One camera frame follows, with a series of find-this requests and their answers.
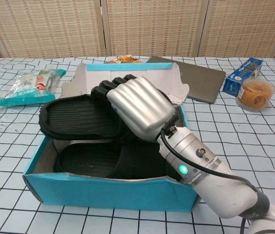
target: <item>green indicator light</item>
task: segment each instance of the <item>green indicator light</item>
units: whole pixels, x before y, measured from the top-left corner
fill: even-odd
[[[182,174],[187,174],[187,173],[188,173],[188,169],[187,169],[187,167],[184,166],[184,165],[181,165],[181,166],[179,167],[179,170],[180,170],[180,172],[181,172]]]

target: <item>cardboard box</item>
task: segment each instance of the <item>cardboard box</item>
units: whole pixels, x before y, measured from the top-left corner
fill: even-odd
[[[262,63],[262,60],[256,58],[248,59],[226,78],[223,92],[237,97],[242,82],[247,78],[256,78],[259,75]]]
[[[180,105],[185,100],[189,90],[188,85],[180,81],[177,64],[81,64],[74,79],[63,84],[62,93],[64,97],[90,93],[102,80],[111,80],[126,74],[144,75],[157,88],[163,90],[175,105]],[[187,125],[184,109],[181,108],[181,111],[183,121]],[[44,137],[25,170],[24,181],[40,202],[98,208],[190,211],[199,201],[190,185],[167,176],[120,180],[54,173],[53,166],[58,152],[71,143],[76,141],[51,140]]]

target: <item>label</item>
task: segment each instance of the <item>label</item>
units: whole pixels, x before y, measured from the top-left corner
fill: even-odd
[[[240,88],[240,90],[239,90],[239,92],[238,92],[238,97],[241,99],[241,97],[243,96],[243,94],[244,94],[244,89],[243,89],[243,87],[241,87]]]

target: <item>blue box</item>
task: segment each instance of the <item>blue box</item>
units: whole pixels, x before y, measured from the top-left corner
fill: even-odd
[[[183,121],[188,127],[181,107]],[[69,141],[44,137],[26,168],[23,179],[42,203],[50,205],[84,206],[148,211],[190,211],[199,197],[190,185],[169,177],[144,180],[117,180],[54,173],[57,150]]]
[[[250,58],[245,61],[237,70],[233,71],[225,80],[223,92],[237,97],[243,80],[256,78],[260,72],[263,61]]]

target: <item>silver robotic hand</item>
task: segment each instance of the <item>silver robotic hand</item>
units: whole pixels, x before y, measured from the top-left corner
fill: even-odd
[[[150,81],[131,76],[110,83],[100,86],[122,120],[139,138],[157,140],[160,154],[218,216],[251,220],[247,234],[275,234],[275,206],[189,129],[175,127],[173,105]]]

